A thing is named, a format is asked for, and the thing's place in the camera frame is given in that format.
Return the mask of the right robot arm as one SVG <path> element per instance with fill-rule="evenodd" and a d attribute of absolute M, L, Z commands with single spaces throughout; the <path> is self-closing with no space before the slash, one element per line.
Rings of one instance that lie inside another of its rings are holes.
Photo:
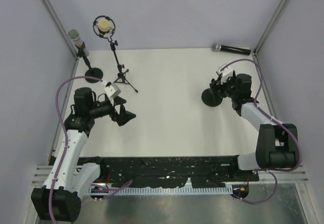
<path fill-rule="evenodd" d="M 252 97 L 252 78 L 247 74 L 221 76 L 212 79 L 205 104 L 216 107 L 224 98 L 230 98 L 233 110 L 247 120 L 257 131 L 258 139 L 253 153 L 239 155 L 237 163 L 230 166 L 229 175 L 239 181 L 248 170 L 273 169 L 293 171 L 301 163 L 301 153 L 297 139 L 297 128 L 285 124 L 268 115 Z"/>

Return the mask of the black tripod stand with shockmount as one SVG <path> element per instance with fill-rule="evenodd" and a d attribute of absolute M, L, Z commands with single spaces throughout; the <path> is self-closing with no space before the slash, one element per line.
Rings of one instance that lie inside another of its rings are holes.
<path fill-rule="evenodd" d="M 99 20 L 101 20 L 103 18 L 109 20 L 110 25 L 111 25 L 111 28 L 110 28 L 110 31 L 109 31 L 109 34 L 108 34 L 108 38 L 104 38 L 103 35 L 101 35 L 99 33 L 98 22 L 99 22 Z M 94 19 L 92 28 L 93 28 L 93 32 L 99 38 L 105 39 L 105 40 L 107 40 L 109 42 L 110 49 L 113 52 L 113 55 L 114 55 L 114 58 L 115 58 L 115 61 L 116 61 L 116 65 L 117 65 L 117 70 L 118 70 L 117 79 L 114 81 L 114 83 L 129 85 L 136 93 L 138 93 L 138 90 L 126 79 L 126 74 L 129 72 L 129 69 L 126 69 L 124 71 L 125 66 L 124 66 L 124 64 L 120 64 L 120 62 L 118 60 L 118 57 L 117 57 L 117 54 L 116 54 L 116 47 L 118 46 L 118 42 L 116 40 L 113 40 L 113 36 L 115 34 L 115 31 L 116 31 L 115 22 L 108 16 L 100 15 L 100 16 L 98 16 L 98 17 L 96 17 Z"/>

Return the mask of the cream condenser microphone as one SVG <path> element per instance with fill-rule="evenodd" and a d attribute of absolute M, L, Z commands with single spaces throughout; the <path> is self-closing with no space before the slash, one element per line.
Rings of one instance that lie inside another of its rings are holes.
<path fill-rule="evenodd" d="M 99 33 L 101 35 L 103 35 L 104 38 L 108 38 L 110 28 L 111 28 L 111 25 L 110 25 L 109 20 L 107 20 L 105 18 L 99 20 L 99 22 L 98 22 Z"/>

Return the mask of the black round-base mic stand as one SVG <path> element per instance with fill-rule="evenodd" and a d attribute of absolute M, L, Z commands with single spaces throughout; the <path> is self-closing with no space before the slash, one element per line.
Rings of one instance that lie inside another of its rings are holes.
<path fill-rule="evenodd" d="M 202 102 L 209 107 L 217 107 L 222 103 L 223 97 L 216 84 L 210 83 L 209 88 L 201 94 Z"/>

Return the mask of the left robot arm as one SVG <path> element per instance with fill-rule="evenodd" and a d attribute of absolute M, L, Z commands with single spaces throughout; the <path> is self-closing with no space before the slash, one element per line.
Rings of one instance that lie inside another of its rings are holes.
<path fill-rule="evenodd" d="M 89 87 L 74 92 L 71 113 L 64 121 L 65 136 L 52 170 L 41 188 L 31 194 L 32 203 L 41 220 L 74 222 L 79 216 L 82 199 L 91 184 L 108 178 L 107 168 L 99 163 L 85 163 L 75 173 L 80 153 L 86 144 L 95 119 L 109 116 L 123 126 L 136 115 L 124 107 L 126 100 L 119 96 L 115 83 L 104 88 L 104 100 L 97 101 Z"/>

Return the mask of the black silver handheld microphone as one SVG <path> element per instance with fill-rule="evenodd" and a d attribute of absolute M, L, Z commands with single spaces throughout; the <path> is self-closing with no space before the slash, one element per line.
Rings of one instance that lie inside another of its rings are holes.
<path fill-rule="evenodd" d="M 212 51 L 213 52 L 226 52 L 226 53 L 233 53 L 238 55 L 245 55 L 249 56 L 251 54 L 251 50 L 243 49 L 243 48 L 237 48 L 237 47 L 230 47 L 225 46 L 219 43 L 215 43 L 212 45 Z"/>

